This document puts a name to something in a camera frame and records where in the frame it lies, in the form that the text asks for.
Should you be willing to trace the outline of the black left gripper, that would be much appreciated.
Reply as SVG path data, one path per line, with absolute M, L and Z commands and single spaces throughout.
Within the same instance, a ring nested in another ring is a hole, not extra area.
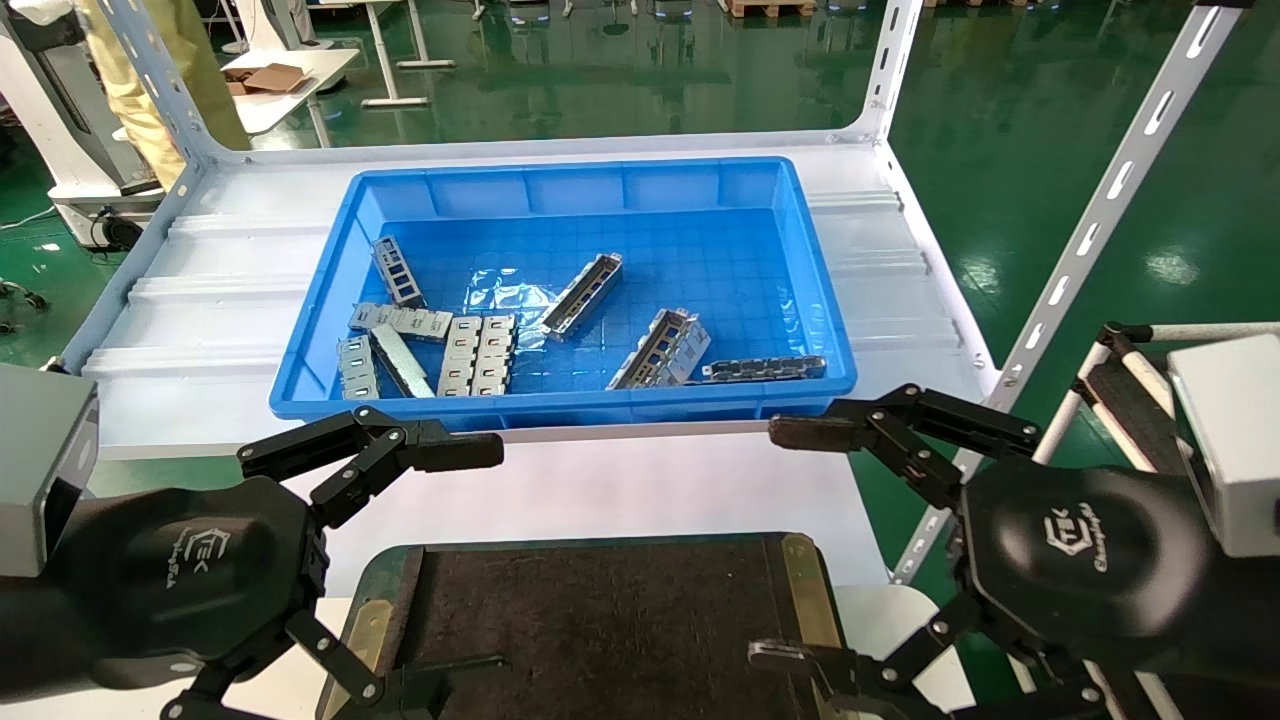
M 495 468 L 504 456 L 495 433 L 457 436 L 360 406 L 239 448 L 244 478 L 274 482 L 83 500 L 40 575 L 3 579 L 1 689 L 136 691 L 205 666 L 163 719 L 260 719 L 223 697 L 292 639 L 347 692 L 335 719 L 439 719 L 454 675 L 509 662 L 472 656 L 375 675 L 305 611 L 324 592 L 323 527 L 342 527 L 408 470 Z M 276 484 L 338 461 L 310 506 Z

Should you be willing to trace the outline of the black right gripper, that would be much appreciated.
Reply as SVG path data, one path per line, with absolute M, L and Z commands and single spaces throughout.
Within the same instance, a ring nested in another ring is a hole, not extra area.
M 992 407 L 905 384 L 835 400 L 819 416 L 776 415 L 781 448 L 872 454 L 929 506 L 956 509 L 978 593 L 1038 650 L 1160 675 L 1275 683 L 1277 560 L 1234 559 L 1184 477 L 1125 468 L 993 464 L 966 483 L 929 445 L 982 457 L 1032 456 L 1041 428 Z M 959 594 L 884 660 L 783 641 L 750 643 L 750 664 L 806 678 L 835 711 L 882 719 L 1100 719 L 1091 680 L 947 711 L 915 687 L 988 614 Z

